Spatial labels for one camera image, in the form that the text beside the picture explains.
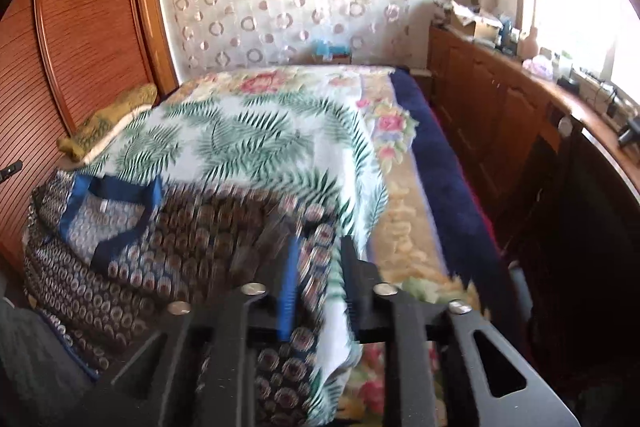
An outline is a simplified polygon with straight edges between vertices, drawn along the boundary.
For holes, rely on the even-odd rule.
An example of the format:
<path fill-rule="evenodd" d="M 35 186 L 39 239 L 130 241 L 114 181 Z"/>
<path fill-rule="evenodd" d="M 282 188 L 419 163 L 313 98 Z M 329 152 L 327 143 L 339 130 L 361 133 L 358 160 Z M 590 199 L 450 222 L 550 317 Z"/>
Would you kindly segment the navy patterned silk shirt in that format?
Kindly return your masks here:
<path fill-rule="evenodd" d="M 319 355 L 338 231 L 330 207 L 293 194 L 58 170 L 30 196 L 26 286 L 66 349 L 99 376 L 169 303 L 214 303 L 297 239 L 295 323 L 258 351 L 257 419 L 322 426 L 342 387 Z"/>

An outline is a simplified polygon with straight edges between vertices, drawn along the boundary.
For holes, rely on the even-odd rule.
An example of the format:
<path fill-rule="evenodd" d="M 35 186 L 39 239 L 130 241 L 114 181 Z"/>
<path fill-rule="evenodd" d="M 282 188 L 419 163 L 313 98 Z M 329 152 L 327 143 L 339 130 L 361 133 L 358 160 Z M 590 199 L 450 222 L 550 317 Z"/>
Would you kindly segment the mustard patterned folded cloth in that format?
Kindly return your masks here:
<path fill-rule="evenodd" d="M 153 83 L 122 92 L 115 102 L 90 115 L 71 136 L 58 139 L 58 150 L 74 164 L 88 165 L 134 118 L 151 109 L 156 98 Z"/>

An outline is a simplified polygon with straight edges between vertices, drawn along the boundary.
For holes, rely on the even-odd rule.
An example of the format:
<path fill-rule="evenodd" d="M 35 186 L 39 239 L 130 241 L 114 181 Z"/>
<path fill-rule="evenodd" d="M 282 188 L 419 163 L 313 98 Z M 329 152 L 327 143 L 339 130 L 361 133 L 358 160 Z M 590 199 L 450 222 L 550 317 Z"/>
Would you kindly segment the palm leaf bed sheet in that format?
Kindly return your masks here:
<path fill-rule="evenodd" d="M 232 184 L 330 207 L 340 224 L 323 307 L 319 355 L 341 393 L 359 351 L 346 322 L 340 239 L 367 244 L 387 200 L 356 107 L 308 94 L 221 95 L 142 113 L 78 171 L 144 185 Z"/>

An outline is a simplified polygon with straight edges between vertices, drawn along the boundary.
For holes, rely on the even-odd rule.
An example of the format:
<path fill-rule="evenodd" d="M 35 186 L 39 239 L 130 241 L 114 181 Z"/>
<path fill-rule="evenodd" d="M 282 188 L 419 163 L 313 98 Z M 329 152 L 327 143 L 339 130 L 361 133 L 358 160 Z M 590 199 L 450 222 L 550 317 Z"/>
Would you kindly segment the wooden slatted wardrobe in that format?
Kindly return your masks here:
<path fill-rule="evenodd" d="M 153 83 L 178 87 L 160 0 L 12 0 L 1 17 L 1 264 L 22 267 L 29 194 L 70 135 L 117 95 Z"/>

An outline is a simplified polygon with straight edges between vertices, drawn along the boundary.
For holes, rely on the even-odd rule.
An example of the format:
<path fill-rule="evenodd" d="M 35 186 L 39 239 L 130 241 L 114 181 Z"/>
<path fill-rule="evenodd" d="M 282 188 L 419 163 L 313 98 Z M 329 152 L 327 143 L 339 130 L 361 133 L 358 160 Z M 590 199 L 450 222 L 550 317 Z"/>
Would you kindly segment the long wooden sideboard cabinet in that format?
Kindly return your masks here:
<path fill-rule="evenodd" d="M 639 156 L 577 96 L 504 55 L 433 25 L 428 32 L 430 104 L 461 161 L 500 246 L 512 239 L 575 130 L 612 168 L 610 180 L 639 193 Z"/>

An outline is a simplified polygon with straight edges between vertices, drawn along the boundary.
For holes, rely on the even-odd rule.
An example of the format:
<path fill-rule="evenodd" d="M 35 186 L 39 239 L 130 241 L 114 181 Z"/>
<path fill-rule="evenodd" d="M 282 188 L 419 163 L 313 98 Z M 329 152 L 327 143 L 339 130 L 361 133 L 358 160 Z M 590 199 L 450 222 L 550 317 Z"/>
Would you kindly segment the small box with blue cloth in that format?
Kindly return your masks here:
<path fill-rule="evenodd" d="M 312 45 L 311 58 L 317 64 L 349 65 L 352 62 L 352 49 L 350 46 L 317 40 Z"/>

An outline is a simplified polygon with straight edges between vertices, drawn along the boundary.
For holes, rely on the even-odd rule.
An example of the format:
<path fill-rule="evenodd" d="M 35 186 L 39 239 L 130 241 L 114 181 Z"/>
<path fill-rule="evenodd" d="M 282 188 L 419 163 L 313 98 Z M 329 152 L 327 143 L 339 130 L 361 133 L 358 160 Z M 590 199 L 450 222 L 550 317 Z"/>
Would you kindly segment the open cardboard box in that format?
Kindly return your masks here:
<path fill-rule="evenodd" d="M 496 42 L 503 23 L 484 11 L 473 12 L 465 5 L 450 2 L 448 26 L 473 39 Z"/>

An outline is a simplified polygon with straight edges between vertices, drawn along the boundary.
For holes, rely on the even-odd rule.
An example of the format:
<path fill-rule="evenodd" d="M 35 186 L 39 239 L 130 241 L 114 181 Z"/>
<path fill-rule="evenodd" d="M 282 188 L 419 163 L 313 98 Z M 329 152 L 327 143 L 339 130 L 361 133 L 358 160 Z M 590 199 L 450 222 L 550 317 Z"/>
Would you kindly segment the pink vase bottle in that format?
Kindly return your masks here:
<path fill-rule="evenodd" d="M 522 61 L 531 60 L 539 53 L 537 42 L 538 28 L 532 26 L 529 31 L 522 31 L 518 39 L 518 58 Z"/>

